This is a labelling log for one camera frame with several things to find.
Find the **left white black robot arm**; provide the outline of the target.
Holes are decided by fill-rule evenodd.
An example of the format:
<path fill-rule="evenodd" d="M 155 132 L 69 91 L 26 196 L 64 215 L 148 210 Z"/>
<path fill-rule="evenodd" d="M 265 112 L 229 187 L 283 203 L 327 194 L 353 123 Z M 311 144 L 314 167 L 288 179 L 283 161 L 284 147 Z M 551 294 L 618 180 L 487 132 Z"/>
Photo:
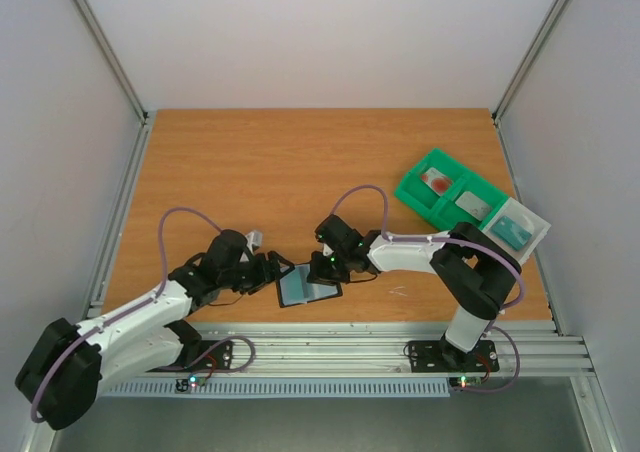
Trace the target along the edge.
<path fill-rule="evenodd" d="M 154 369 L 192 369 L 202 347 L 187 317 L 225 290 L 252 295 L 294 268 L 275 251 L 258 252 L 252 236 L 226 229 L 142 296 L 77 324 L 51 322 L 15 379 L 32 421 L 61 430 L 119 382 Z"/>

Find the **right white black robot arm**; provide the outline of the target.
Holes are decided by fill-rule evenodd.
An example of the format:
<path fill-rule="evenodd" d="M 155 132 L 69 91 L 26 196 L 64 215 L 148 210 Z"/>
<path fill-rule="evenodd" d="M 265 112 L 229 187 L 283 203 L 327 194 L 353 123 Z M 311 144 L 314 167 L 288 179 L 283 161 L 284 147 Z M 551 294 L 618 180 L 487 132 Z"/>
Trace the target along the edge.
<path fill-rule="evenodd" d="M 431 235 L 383 230 L 363 235 L 332 214 L 316 228 L 315 237 L 323 249 L 311 255 L 307 281 L 312 284 L 348 284 L 354 273 L 376 277 L 411 271 L 437 276 L 458 303 L 437 346 L 449 371 L 475 359 L 482 335 L 502 310 L 525 293 L 517 260 L 468 222 Z"/>

